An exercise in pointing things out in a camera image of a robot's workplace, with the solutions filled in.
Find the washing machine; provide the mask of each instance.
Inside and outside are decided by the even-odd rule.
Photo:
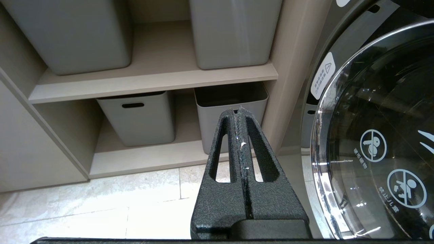
[[[433,239],[434,2],[333,0],[302,115],[324,238]]]

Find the beige shelving unit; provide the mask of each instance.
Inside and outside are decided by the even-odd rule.
[[[136,22],[130,66],[85,74],[54,75],[10,20],[0,30],[2,82],[85,178],[205,163],[191,89],[200,86],[264,81],[270,98],[263,130],[278,152],[329,3],[284,1],[269,62],[214,70],[196,65],[187,0],[130,0]],[[179,7],[163,13],[167,4]],[[94,99],[162,90],[176,90],[177,129],[175,141],[162,145],[124,147]]]

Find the washing machine door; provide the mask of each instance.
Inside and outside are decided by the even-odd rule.
[[[374,40],[340,67],[311,145],[336,238],[433,238],[433,20]]]

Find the gray storage bin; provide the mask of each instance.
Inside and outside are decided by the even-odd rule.
[[[210,153],[217,122],[223,111],[243,107],[261,123],[268,101],[268,93],[262,82],[199,87],[194,89],[194,96],[206,154]],[[228,148],[225,135],[220,152],[227,152]]]
[[[282,0],[190,0],[197,65],[266,63],[281,5]]]
[[[122,0],[0,0],[57,75],[128,66],[132,30]]]
[[[125,146],[169,143],[175,140],[175,113],[169,92],[97,100]]]

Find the shelf board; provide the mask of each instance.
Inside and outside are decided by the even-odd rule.
[[[90,178],[124,175],[204,164],[199,118],[192,94],[175,97],[176,138],[168,144],[125,147],[107,119],[104,120],[90,169]],[[229,154],[220,154],[220,161]]]
[[[277,79],[273,64],[202,70],[189,21],[134,27],[128,67],[57,76],[47,69],[29,96],[33,104]]]

